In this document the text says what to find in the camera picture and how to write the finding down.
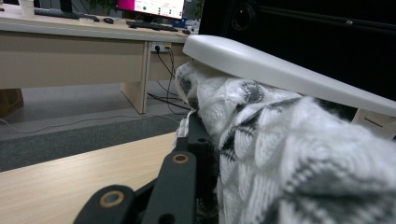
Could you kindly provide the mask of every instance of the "wooden desk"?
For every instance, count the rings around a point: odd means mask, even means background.
[[[182,53],[187,36],[181,32],[131,29],[124,22],[86,25],[37,15],[25,19],[19,6],[2,7],[0,90],[123,83],[126,97],[145,113],[146,82],[170,77],[151,52],[152,41],[172,43],[175,67],[190,60]],[[171,66],[168,53],[162,58]]]
[[[175,134],[0,173],[0,223],[73,223],[99,189],[137,190],[156,178]]]

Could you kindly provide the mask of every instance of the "gray floor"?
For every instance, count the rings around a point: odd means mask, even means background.
[[[161,84],[167,88],[168,81]],[[173,82],[170,91],[176,92]],[[155,81],[148,84],[148,92],[166,96],[166,91]],[[0,141],[172,113],[166,103],[148,96],[147,113],[139,115],[118,83],[29,88],[22,89],[22,94],[24,106],[3,118],[17,131],[0,122]],[[172,102],[188,107],[180,100]],[[176,113],[188,112],[175,106],[171,108]]]

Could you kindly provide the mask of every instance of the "desk leg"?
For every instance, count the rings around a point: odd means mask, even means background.
[[[126,82],[121,83],[121,90],[132,103],[137,113],[146,113],[147,104],[147,88],[146,83],[149,75],[149,42],[145,41],[145,47],[143,49],[143,64],[142,64],[142,74],[140,82]]]

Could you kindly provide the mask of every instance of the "fabric pattern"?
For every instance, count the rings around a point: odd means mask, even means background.
[[[219,223],[396,223],[394,143],[198,62],[176,84],[219,150]]]

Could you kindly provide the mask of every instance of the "brown box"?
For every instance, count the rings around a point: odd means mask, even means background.
[[[0,90],[0,118],[9,115],[22,105],[21,89]]]

